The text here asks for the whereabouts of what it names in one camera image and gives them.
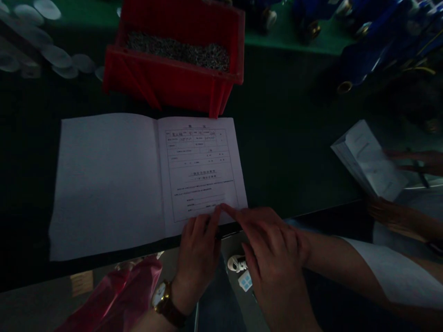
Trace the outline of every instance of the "brown leather watch strap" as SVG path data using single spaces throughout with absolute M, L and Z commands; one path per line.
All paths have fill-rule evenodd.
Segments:
M 161 314 L 174 326 L 181 328 L 185 326 L 186 316 L 183 315 L 172 303 L 171 298 L 165 301 Z

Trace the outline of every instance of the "wristwatch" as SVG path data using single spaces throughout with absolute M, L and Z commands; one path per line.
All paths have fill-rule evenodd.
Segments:
M 171 283 L 163 281 L 158 285 L 154 295 L 152 296 L 152 307 L 175 327 L 181 328 L 185 326 L 186 316 L 182 314 L 172 303 Z

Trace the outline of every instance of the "dark green workbench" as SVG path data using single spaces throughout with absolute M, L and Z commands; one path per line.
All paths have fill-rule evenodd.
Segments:
M 98 65 L 105 46 L 114 41 L 115 27 L 62 28 L 47 29 L 56 44 L 69 54 L 86 53 Z M 250 207 L 271 206 L 286 218 L 360 199 L 359 187 L 329 147 L 359 119 L 366 119 L 388 148 L 420 149 L 423 142 L 429 143 L 425 134 L 380 105 L 373 94 L 377 84 L 369 81 L 347 95 L 326 98 L 318 88 L 319 74 L 335 60 L 333 55 L 246 45 L 245 81 L 233 88 L 224 116 L 234 118 Z M 155 118 L 202 114 L 151 111 L 144 102 L 120 94 L 104 95 L 95 76 L 81 74 L 65 80 L 49 67 L 36 80 L 0 71 L 0 102 L 3 266 L 13 271 L 4 276 L 1 290 L 179 244 L 178 238 L 171 238 L 115 253 L 48 263 L 47 232 L 60 120 L 113 112 Z M 436 137 L 431 145 L 441 143 Z

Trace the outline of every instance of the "watch face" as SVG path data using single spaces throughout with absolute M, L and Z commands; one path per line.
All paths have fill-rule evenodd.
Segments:
M 165 290 L 166 290 L 166 284 L 164 282 L 162 282 L 156 292 L 154 293 L 153 297 L 152 297 L 152 306 L 156 307 L 163 298 L 163 295 L 165 295 Z

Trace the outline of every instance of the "pen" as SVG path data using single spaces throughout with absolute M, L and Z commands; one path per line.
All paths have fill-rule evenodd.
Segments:
M 412 152 L 411 148 L 406 148 L 406 152 Z M 419 162 L 417 160 L 411 160 L 412 166 L 414 166 L 415 171 L 418 173 L 421 183 L 424 185 L 425 188 L 429 188 L 429 183 L 425 178 L 425 175 L 421 171 L 421 167 L 419 165 Z

